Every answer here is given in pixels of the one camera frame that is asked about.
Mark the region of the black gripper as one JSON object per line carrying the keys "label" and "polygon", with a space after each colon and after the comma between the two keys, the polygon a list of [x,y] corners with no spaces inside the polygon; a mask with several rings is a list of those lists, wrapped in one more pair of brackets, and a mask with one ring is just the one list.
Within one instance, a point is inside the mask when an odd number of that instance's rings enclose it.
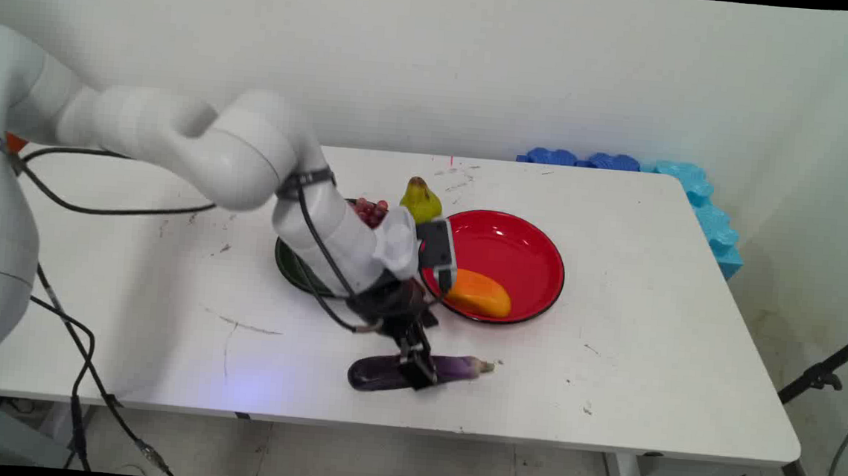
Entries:
{"label": "black gripper", "polygon": [[398,371],[414,390],[438,384],[430,341],[424,329],[440,322],[427,301],[429,294],[415,278],[397,280],[390,275],[347,301],[350,308],[380,336],[397,339]]}

